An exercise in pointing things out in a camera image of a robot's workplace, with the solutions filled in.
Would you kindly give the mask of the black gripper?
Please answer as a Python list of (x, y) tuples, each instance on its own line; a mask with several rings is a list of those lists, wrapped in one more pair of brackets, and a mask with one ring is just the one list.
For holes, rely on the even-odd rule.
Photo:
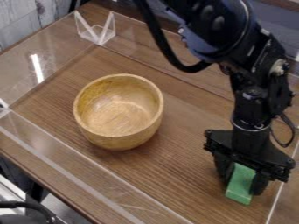
[(204, 131), (204, 150), (213, 156), (218, 178), (224, 186), (234, 169), (241, 164), (256, 172), (250, 183), (250, 193), (260, 195), (269, 181), (287, 182), (295, 161), (271, 141), (272, 118), (249, 122), (230, 117), (232, 129)]

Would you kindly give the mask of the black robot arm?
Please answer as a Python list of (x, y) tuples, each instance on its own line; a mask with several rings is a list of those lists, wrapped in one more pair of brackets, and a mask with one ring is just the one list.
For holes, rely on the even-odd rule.
[(160, 0), (180, 24), (178, 35), (200, 61), (184, 65), (168, 44), (145, 0), (133, 0), (154, 43), (173, 67), (197, 73), (216, 64), (229, 77), (234, 97), (230, 130), (204, 131), (204, 149), (213, 156), (218, 176), (232, 179), (236, 165), (254, 171), (248, 192), (259, 195), (273, 180), (285, 182), (295, 161), (280, 149), (289, 143), (276, 139), (272, 121), (291, 124), (285, 109), (295, 93), (288, 86), (285, 49), (256, 21), (248, 0)]

